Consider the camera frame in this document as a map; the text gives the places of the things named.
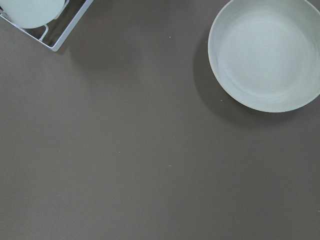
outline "white dish rack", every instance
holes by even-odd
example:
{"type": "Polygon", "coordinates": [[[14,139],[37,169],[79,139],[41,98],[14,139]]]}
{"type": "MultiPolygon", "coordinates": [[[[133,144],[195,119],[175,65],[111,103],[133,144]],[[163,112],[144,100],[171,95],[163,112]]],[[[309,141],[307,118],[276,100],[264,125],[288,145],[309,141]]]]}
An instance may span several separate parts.
{"type": "Polygon", "coordinates": [[[1,8],[0,17],[40,44],[56,52],[93,1],[94,0],[65,0],[63,9],[54,20],[44,26],[32,29],[24,29],[14,24],[1,8]]]}

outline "gray countertop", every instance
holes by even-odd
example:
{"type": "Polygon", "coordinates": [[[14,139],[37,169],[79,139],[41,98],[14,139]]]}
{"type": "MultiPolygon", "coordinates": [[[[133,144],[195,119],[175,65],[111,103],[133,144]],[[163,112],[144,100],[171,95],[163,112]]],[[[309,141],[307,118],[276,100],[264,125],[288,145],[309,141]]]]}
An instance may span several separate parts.
{"type": "Polygon", "coordinates": [[[320,98],[223,91],[226,3],[96,0],[57,53],[0,21],[1,240],[320,239],[320,98]]]}

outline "gray surface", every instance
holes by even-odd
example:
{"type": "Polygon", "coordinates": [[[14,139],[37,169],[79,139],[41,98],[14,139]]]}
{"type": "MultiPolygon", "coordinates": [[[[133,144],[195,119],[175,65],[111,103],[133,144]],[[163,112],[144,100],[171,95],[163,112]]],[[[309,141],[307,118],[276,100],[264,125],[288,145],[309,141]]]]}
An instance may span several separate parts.
{"type": "Polygon", "coordinates": [[[226,3],[96,0],[58,53],[0,21],[1,240],[320,239],[320,98],[222,90],[226,3]]]}

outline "dish rack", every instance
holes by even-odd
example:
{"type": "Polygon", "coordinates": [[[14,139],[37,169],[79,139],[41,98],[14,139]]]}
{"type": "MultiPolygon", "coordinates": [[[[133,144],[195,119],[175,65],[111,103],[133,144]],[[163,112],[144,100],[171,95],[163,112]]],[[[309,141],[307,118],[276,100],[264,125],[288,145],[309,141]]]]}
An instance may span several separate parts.
{"type": "Polygon", "coordinates": [[[63,9],[54,20],[37,28],[25,29],[17,26],[10,21],[10,18],[2,8],[0,8],[0,17],[40,44],[56,52],[93,1],[94,0],[65,0],[63,9]]]}

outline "round bowl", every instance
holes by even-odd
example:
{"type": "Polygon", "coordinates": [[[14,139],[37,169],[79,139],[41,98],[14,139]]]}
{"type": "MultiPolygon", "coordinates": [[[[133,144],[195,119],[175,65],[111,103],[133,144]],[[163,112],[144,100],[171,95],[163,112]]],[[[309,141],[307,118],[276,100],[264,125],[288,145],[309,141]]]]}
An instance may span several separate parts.
{"type": "Polygon", "coordinates": [[[231,0],[213,22],[208,55],[243,105],[298,109],[320,94],[320,12],[306,0],[231,0]]]}

